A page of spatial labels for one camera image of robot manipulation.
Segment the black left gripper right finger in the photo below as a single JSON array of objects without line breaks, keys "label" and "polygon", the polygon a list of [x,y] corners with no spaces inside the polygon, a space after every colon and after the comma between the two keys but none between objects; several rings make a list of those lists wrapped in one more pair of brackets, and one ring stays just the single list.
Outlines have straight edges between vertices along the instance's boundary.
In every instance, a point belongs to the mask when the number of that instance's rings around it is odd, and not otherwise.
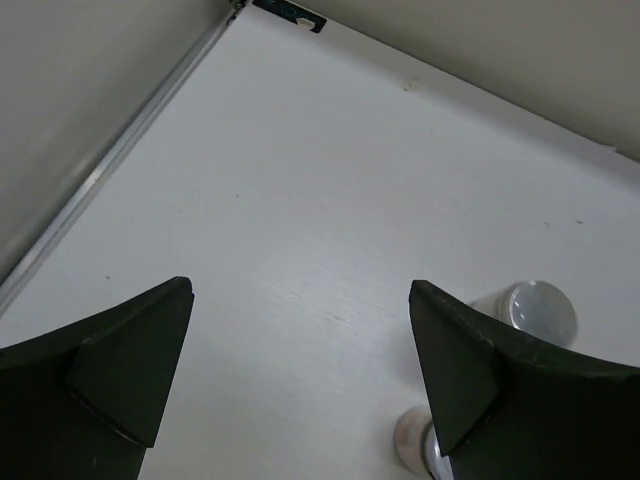
[{"label": "black left gripper right finger", "polygon": [[409,315],[457,479],[635,479],[639,371],[486,316],[425,280]]}]

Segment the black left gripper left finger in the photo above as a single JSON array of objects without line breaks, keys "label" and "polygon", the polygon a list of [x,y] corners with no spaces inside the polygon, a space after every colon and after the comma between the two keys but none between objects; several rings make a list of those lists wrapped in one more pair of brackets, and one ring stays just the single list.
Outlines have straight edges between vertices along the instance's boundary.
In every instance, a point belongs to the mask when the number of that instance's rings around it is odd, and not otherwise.
[{"label": "black left gripper left finger", "polygon": [[4,479],[135,479],[155,445],[189,327],[174,277],[1,351]]}]

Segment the short silver-lid jar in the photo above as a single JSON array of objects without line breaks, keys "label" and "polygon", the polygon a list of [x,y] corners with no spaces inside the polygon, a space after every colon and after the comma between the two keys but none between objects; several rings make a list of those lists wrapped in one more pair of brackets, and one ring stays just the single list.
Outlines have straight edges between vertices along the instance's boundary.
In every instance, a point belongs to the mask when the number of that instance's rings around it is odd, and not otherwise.
[{"label": "short silver-lid jar", "polygon": [[398,418],[393,441],[400,461],[417,478],[454,479],[449,458],[440,451],[432,415],[426,405],[414,406]]}]

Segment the tall blue-label spice bottle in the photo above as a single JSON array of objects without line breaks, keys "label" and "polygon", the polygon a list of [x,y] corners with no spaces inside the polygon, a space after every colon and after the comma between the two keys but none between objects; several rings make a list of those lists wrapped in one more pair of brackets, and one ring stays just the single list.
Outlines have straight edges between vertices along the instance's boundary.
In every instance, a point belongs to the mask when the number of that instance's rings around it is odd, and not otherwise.
[{"label": "tall blue-label spice bottle", "polygon": [[578,333],[578,320],[570,299],[551,283],[516,282],[469,303],[476,311],[562,348],[569,348]]}]

